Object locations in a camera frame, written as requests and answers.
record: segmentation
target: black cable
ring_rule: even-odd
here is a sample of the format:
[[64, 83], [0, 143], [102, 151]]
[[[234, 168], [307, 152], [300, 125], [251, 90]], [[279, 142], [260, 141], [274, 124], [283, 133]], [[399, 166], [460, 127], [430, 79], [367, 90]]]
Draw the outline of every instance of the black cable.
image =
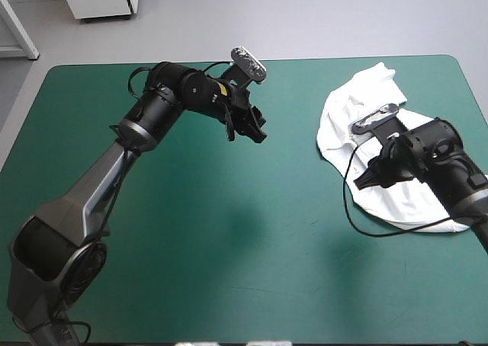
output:
[[207, 70], [209, 69], [212, 69], [214, 66], [218, 66], [220, 64], [229, 64], [230, 62], [213, 62], [212, 64], [210, 64], [207, 68], [205, 68], [203, 70], [203, 72], [205, 73]]
[[88, 343], [88, 340], [90, 339], [90, 335], [92, 334], [92, 327], [90, 326], [89, 323], [87, 322], [81, 322], [81, 321], [66, 321], [64, 319], [50, 319], [49, 321], [45, 321], [41, 323], [40, 325], [36, 325], [35, 327], [31, 329], [23, 329], [18, 323], [17, 320], [12, 317], [12, 322], [14, 323], [15, 327], [20, 329], [23, 333], [27, 333], [28, 335], [31, 335], [35, 333], [35, 331], [38, 331], [42, 327], [46, 325], [82, 325], [83, 327], [86, 328], [86, 336], [85, 340], [82, 342], [82, 345], [86, 345]]
[[112, 214], [112, 210], [114, 209], [115, 202], [119, 197], [120, 188], [122, 187], [122, 182], [124, 181], [125, 176], [127, 174], [128, 158], [129, 158], [129, 151], [126, 147], [124, 147], [124, 154], [122, 155], [122, 167], [120, 168], [119, 177], [114, 187], [114, 196], [112, 196], [112, 200], [110, 202], [110, 205], [107, 208], [107, 212], [105, 213], [104, 219], [101, 221], [100, 229], [97, 231], [97, 234], [95, 235], [95, 240], [99, 240], [101, 238], [104, 228], [108, 223], [108, 219]]
[[355, 156], [356, 151], [358, 150], [358, 148], [359, 148], [359, 146], [357, 146], [356, 148], [354, 148], [354, 150], [352, 151], [351, 158], [349, 159], [348, 167], [345, 170], [344, 179], [342, 180], [342, 200], [344, 202], [345, 215], [347, 216], [348, 221], [351, 224], [352, 228], [354, 228], [354, 230], [356, 232], [359, 232], [362, 235], [366, 235], [368, 237], [384, 238], [384, 237], [393, 237], [395, 235], [402, 235], [402, 234], [407, 234], [407, 233], [415, 232], [416, 230], [424, 229], [424, 228], [429, 228], [431, 226], [437, 226], [438, 224], [441, 224], [443, 222], [447, 222], [448, 220], [455, 220], [455, 219], [460, 219], [460, 218], [479, 218], [479, 219], [483, 218], [483, 216], [481, 216], [481, 215], [479, 215], [479, 216], [475, 216], [475, 215], [473, 215], [473, 216], [468, 216], [468, 215], [463, 215], [463, 216], [450, 216], [450, 217], [447, 217], [447, 218], [444, 218], [444, 219], [437, 220], [436, 222], [433, 222], [433, 223], [424, 224], [423, 226], [416, 226], [416, 227], [409, 228], [409, 229], [401, 229], [399, 231], [389, 232], [389, 233], [369, 233], [369, 232], [364, 231], [363, 229], [360, 229], [358, 226], [356, 226], [356, 224], [352, 220], [352, 217], [351, 217], [351, 214], [350, 214], [349, 208], [348, 208], [348, 201], [347, 201], [347, 198], [345, 196], [346, 179], [348, 177], [349, 170], [351, 169], [352, 159], [354, 158], [354, 156]]

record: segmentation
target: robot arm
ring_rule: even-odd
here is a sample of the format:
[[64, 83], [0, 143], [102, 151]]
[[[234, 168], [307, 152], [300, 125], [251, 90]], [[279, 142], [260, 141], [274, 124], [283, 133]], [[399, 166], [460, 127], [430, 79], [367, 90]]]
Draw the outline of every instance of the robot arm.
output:
[[[183, 111], [213, 117], [256, 143], [266, 134], [260, 111], [249, 103], [247, 86], [266, 77], [265, 67], [246, 49], [232, 51], [233, 63], [219, 77], [172, 62], [149, 72], [143, 95], [112, 127], [115, 143], [62, 197], [41, 205], [9, 246], [12, 261], [8, 308], [35, 346], [80, 344], [66, 311], [102, 269], [108, 216], [120, 184], [143, 152], [158, 146]], [[129, 80], [129, 89], [133, 93]]]
[[386, 188], [417, 178], [429, 185], [450, 217], [471, 227], [488, 251], [488, 180], [464, 151], [458, 132], [438, 117], [407, 130], [398, 110], [385, 105], [349, 127], [358, 145], [372, 136], [382, 145], [356, 186]]

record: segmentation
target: white towel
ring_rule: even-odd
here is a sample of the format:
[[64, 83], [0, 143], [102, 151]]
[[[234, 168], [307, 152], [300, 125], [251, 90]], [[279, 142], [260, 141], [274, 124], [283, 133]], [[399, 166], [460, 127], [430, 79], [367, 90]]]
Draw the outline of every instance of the white towel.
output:
[[[368, 115], [385, 104], [401, 104], [406, 101], [393, 77], [394, 69], [387, 69], [380, 62], [363, 70], [342, 87], [331, 92], [326, 99], [317, 133], [317, 144], [325, 159], [345, 174], [352, 150], [356, 147], [348, 132], [348, 125]], [[407, 129], [413, 129], [432, 118], [412, 111], [400, 109], [397, 117]], [[368, 161], [377, 156], [381, 144], [372, 138], [364, 143], [352, 161], [347, 184], [354, 201], [366, 212], [377, 216], [401, 229], [421, 226], [448, 217], [427, 184], [416, 179], [400, 182], [389, 188], [368, 187], [358, 190], [354, 180], [368, 166]], [[452, 220], [422, 232], [460, 232], [467, 226]]]

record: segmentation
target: wire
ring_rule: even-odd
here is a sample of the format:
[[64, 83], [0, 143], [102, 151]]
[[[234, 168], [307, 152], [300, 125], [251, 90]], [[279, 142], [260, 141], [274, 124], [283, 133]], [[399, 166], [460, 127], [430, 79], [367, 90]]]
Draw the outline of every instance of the wire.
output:
[[230, 62], [213, 62], [212, 64], [210, 64], [207, 68], [205, 68], [203, 70], [203, 72], [205, 73], [207, 70], [209, 69], [212, 69], [214, 66], [218, 66], [220, 64], [229, 64]]
[[460, 219], [460, 218], [478, 218], [478, 219], [483, 218], [483, 216], [481, 216], [481, 215], [450, 216], [450, 217], [447, 217], [444, 219], [437, 220], [436, 222], [433, 222], [433, 223], [424, 224], [423, 226], [416, 226], [416, 227], [409, 228], [409, 229], [401, 229], [401, 230], [396, 231], [396, 232], [369, 233], [369, 232], [364, 231], [363, 229], [356, 226], [356, 224], [352, 220], [352, 217], [351, 217], [351, 214], [350, 214], [349, 208], [348, 208], [347, 197], [345, 195], [346, 179], [348, 177], [349, 170], [351, 169], [352, 159], [354, 158], [358, 148], [359, 148], [359, 146], [354, 148], [354, 150], [352, 151], [351, 158], [349, 158], [348, 167], [345, 170], [344, 179], [342, 180], [342, 200], [344, 202], [345, 215], [348, 218], [349, 224], [351, 224], [352, 228], [354, 228], [354, 230], [356, 232], [359, 232], [362, 235], [366, 235], [368, 237], [374, 237], [374, 238], [394, 237], [395, 235], [407, 234], [407, 233], [415, 232], [415, 231], [420, 230], [420, 229], [430, 228], [431, 226], [437, 226], [438, 224], [441, 224], [443, 222], [447, 222], [448, 220], [454, 220], [454, 219]]
[[38, 331], [39, 329], [45, 327], [46, 325], [82, 325], [83, 327], [86, 328], [86, 336], [85, 336], [85, 340], [82, 342], [82, 345], [86, 345], [88, 343], [88, 340], [90, 339], [90, 335], [92, 334], [92, 330], [91, 330], [92, 327], [90, 326], [90, 324], [81, 321], [66, 321], [65, 319], [50, 319], [39, 325], [36, 325], [31, 329], [23, 329], [17, 323], [17, 320], [14, 317], [12, 317], [12, 322], [14, 323], [15, 327], [20, 329], [23, 333], [27, 333], [28, 335], [32, 335], [33, 333], [35, 333], [35, 331]]

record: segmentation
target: green table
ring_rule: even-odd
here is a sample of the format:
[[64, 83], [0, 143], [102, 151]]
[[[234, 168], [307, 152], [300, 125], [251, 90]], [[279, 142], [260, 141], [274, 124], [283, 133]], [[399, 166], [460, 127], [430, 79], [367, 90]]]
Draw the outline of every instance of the green table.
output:
[[[252, 103], [268, 138], [228, 143], [215, 120], [185, 113], [124, 182], [108, 263], [71, 319], [90, 322], [93, 341], [112, 342], [487, 340], [488, 258], [474, 234], [358, 235], [345, 219], [342, 178], [316, 148], [328, 93], [379, 61], [396, 69], [406, 107], [450, 120], [488, 171], [488, 129], [450, 56], [264, 62], [268, 79], [252, 86]], [[108, 125], [133, 104], [135, 67], [49, 72], [0, 174], [3, 248], [109, 147]], [[0, 265], [6, 296], [6, 251]], [[0, 341], [24, 339], [2, 307]]]

